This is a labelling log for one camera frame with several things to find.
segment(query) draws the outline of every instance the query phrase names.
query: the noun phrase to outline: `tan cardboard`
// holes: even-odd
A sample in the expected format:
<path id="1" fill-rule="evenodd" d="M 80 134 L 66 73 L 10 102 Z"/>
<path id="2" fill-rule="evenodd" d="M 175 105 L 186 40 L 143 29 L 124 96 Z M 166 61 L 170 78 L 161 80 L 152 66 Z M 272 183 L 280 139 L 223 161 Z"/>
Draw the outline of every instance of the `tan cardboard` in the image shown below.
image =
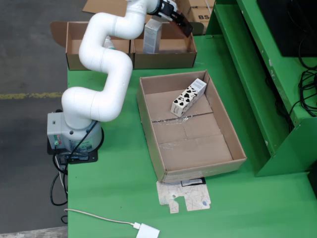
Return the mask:
<path id="1" fill-rule="evenodd" d="M 88 0 L 84 6 L 83 11 L 89 13 L 105 12 L 116 16 L 125 16 L 127 10 L 126 0 Z M 146 16 L 146 22 L 152 16 Z"/>
<path id="2" fill-rule="evenodd" d="M 51 23 L 53 39 L 65 48 L 69 70 L 87 70 L 80 62 L 78 52 L 84 37 L 88 22 L 54 21 Z M 116 50 L 129 54 L 129 41 L 111 37 Z M 133 61 L 134 47 L 131 42 L 131 60 Z"/>
<path id="3" fill-rule="evenodd" d="M 171 101 L 166 98 L 173 100 L 174 95 L 196 78 L 207 83 L 205 95 L 196 102 L 199 109 L 175 118 L 169 112 Z M 151 160 L 160 182 L 232 172 L 246 160 L 207 71 L 141 78 L 137 100 Z"/>
<path id="4" fill-rule="evenodd" d="M 163 23 L 158 54 L 143 53 L 142 33 L 133 40 L 134 68 L 191 68 L 197 55 L 193 35 L 188 38 L 171 23 Z"/>

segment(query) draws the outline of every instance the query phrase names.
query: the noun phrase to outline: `green surface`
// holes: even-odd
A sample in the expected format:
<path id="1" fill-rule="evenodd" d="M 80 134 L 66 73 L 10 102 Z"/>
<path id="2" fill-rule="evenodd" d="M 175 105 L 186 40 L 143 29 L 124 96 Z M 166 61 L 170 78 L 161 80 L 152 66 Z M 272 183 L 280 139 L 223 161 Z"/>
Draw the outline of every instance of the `green surface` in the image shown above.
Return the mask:
<path id="1" fill-rule="evenodd" d="M 286 120 L 276 112 L 275 96 L 265 82 L 256 49 L 238 5 L 217 4 L 214 9 L 242 85 L 270 155 L 275 155 L 289 134 Z"/>
<path id="2" fill-rule="evenodd" d="M 297 238 L 317 233 L 317 201 L 305 173 L 255 178 L 253 162 L 269 157 L 261 131 L 222 37 L 195 37 L 198 55 L 192 69 L 135 70 L 120 116 L 103 123 L 99 160 L 69 166 L 69 208 L 107 218 L 145 223 L 160 238 Z M 135 94 L 140 76 L 207 69 L 248 156 L 240 171 L 207 178 L 211 209 L 180 213 L 160 206 L 156 175 L 143 133 Z M 68 86 L 102 90 L 106 76 L 69 71 Z M 69 212 L 68 237 L 134 238 L 137 230 Z"/>
<path id="3" fill-rule="evenodd" d="M 262 54 L 265 64 L 271 73 L 279 94 L 288 111 L 299 100 L 298 83 L 300 76 L 305 68 L 302 67 L 299 60 L 293 57 L 283 57 L 274 41 L 272 34 L 262 16 L 257 0 L 237 0 L 242 10 L 243 16 L 251 30 L 251 33 Z M 304 58 L 308 65 L 316 65 L 316 58 Z M 315 93 L 306 92 L 309 96 Z M 316 104 L 316 97 L 307 100 L 311 105 Z M 298 104 L 292 113 L 292 121 L 298 125 L 302 119 L 311 116 Z"/>
<path id="4" fill-rule="evenodd" d="M 258 176 L 279 174 L 281 171 L 294 173 L 306 171 L 316 161 L 317 118 L 304 119 L 292 130 Z"/>

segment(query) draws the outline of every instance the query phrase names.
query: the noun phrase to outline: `torn paper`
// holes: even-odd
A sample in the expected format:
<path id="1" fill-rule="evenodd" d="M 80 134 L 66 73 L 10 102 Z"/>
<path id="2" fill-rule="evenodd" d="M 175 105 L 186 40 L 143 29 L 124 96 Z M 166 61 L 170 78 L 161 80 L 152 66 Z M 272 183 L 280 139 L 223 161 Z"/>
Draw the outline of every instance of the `torn paper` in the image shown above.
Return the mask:
<path id="1" fill-rule="evenodd" d="M 206 184 L 201 179 L 191 179 L 176 183 L 157 181 L 160 205 L 168 205 L 171 213 L 179 212 L 177 197 L 184 197 L 187 211 L 210 209 L 211 200 Z"/>

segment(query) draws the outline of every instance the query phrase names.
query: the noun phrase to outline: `yellow floor line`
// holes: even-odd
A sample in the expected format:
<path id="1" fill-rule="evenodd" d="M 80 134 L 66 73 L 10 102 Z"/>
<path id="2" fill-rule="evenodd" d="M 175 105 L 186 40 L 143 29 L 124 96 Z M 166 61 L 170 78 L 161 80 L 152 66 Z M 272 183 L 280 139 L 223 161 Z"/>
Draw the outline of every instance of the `yellow floor line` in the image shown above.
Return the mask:
<path id="1" fill-rule="evenodd" d="M 0 100 L 25 99 L 25 98 L 60 98 L 63 93 L 16 93 L 0 94 Z"/>

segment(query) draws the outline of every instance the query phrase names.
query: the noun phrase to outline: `white cable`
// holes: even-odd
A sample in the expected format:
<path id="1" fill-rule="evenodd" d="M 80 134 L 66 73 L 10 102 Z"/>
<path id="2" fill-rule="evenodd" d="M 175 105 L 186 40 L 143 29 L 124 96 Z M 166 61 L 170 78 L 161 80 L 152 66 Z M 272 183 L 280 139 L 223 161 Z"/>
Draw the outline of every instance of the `white cable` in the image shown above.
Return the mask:
<path id="1" fill-rule="evenodd" d="M 57 157 L 56 157 L 56 155 L 55 155 L 55 162 L 56 162 L 57 167 L 60 169 L 59 163 L 57 162 Z M 63 180 L 61 179 L 61 173 L 60 173 L 60 172 L 59 172 L 59 179 L 60 179 L 61 185 L 62 185 L 63 188 L 64 188 L 64 183 L 63 183 Z"/>
<path id="2" fill-rule="evenodd" d="M 117 222 L 117 223 L 122 223 L 122 224 L 129 224 L 129 225 L 132 225 L 134 228 L 136 229 L 139 229 L 140 227 L 137 227 L 137 224 L 138 223 L 132 223 L 132 222 L 122 222 L 122 221 L 117 221 L 117 220 L 112 220 L 112 219 L 107 219 L 107 218 L 104 218 L 104 217 L 100 217 L 100 216 L 96 216 L 94 214 L 90 214 L 90 213 L 87 213 L 87 212 L 82 212 L 82 211 L 78 211 L 78 210 L 74 210 L 74 209 L 64 209 L 64 211 L 72 211 L 72 212 L 78 212 L 78 213 L 81 213 L 81 214 L 85 214 L 85 215 L 88 215 L 88 216 L 91 216 L 91 217 L 95 217 L 95 218 L 98 218 L 98 219 L 101 219 L 101 220 L 105 220 L 105 221 L 109 221 L 109 222 Z"/>
<path id="3" fill-rule="evenodd" d="M 212 10 L 211 10 L 211 8 L 210 8 L 210 6 L 209 6 L 208 1 L 207 1 L 207 0 L 205 0 L 205 2 L 206 2 L 206 4 L 207 4 L 208 10 L 209 10 L 209 12 L 210 12 L 210 14 L 211 14 L 211 13 L 212 13 Z"/>

